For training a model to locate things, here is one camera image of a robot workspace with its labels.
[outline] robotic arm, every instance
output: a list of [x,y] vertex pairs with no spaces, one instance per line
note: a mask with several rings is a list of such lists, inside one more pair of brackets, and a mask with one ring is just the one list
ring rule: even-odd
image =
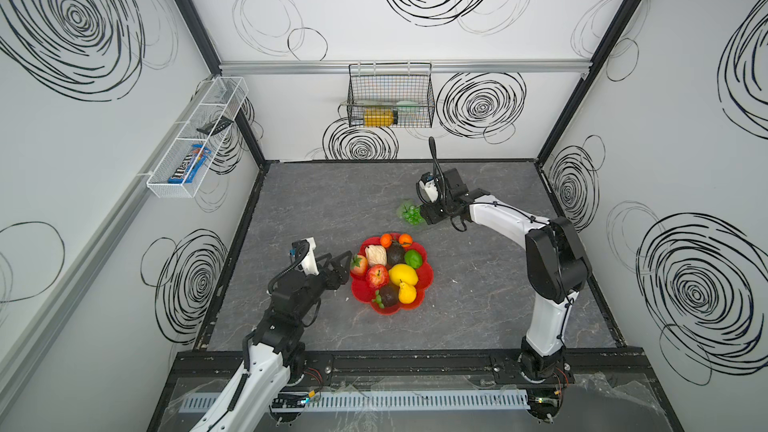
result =
[[[193,432],[254,430],[288,384],[302,378],[305,346],[301,336],[317,318],[320,296],[350,279],[352,253],[315,259],[315,240],[294,242],[292,263],[267,286],[270,307],[259,325],[243,339],[243,363]],[[313,319],[302,319],[315,307]]]
[[[445,172],[440,168],[431,137],[429,148],[434,169],[422,176],[416,188],[424,202],[420,212],[427,223],[450,218],[454,228],[464,232],[466,222],[474,222],[525,249],[528,280],[536,299],[518,362],[526,380],[543,382],[563,360],[562,337],[568,316],[592,270],[584,246],[565,217],[535,216],[480,188],[469,191],[455,168]],[[456,217],[463,229],[456,226]],[[305,346],[300,341],[304,328],[317,318],[321,294],[347,283],[352,260],[351,252],[315,259],[314,249],[313,238],[293,243],[291,265],[269,283],[270,307],[243,339],[240,369],[192,431],[254,430],[273,400],[280,398],[280,391],[301,380],[306,362]],[[304,324],[302,319],[312,307],[313,319]],[[305,404],[308,400],[307,396],[295,402]]]
[[[563,333],[568,316],[592,267],[576,229],[565,217],[539,217],[499,201],[489,192],[470,191],[455,168],[443,171],[435,139],[429,138],[434,168],[416,185],[424,202],[421,215],[428,224],[445,218],[464,232],[466,222],[490,227],[525,249],[528,280],[536,291],[531,326],[522,340],[519,358],[523,374],[533,383],[554,373],[565,352]],[[459,217],[463,228],[456,226]]]

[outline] wire basket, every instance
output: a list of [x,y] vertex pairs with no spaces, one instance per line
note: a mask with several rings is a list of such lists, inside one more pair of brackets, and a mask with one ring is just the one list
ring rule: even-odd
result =
[[[247,93],[243,77],[214,79],[147,180],[157,197],[195,197],[221,144],[237,127],[235,116]],[[216,132],[220,123],[225,128]]]
[[351,64],[350,90],[342,105],[350,127],[432,127],[432,64]]

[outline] enclosure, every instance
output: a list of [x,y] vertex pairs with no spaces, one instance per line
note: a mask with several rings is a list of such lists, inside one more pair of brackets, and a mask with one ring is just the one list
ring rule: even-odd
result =
[[767,4],[0,0],[0,430],[760,428]]

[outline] black wire basket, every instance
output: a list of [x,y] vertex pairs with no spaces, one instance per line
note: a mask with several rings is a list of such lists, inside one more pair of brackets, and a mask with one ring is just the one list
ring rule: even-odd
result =
[[432,127],[432,64],[350,64],[346,114],[350,127]]

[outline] yellow lemon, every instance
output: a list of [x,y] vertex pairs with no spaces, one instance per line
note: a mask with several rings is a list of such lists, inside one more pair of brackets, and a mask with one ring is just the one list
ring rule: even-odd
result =
[[416,300],[416,287],[405,282],[400,282],[400,293],[397,298],[404,304],[410,304]]
[[418,275],[416,270],[408,264],[393,265],[389,269],[389,281],[394,285],[400,285],[400,282],[405,282],[408,285],[416,285],[418,283]]

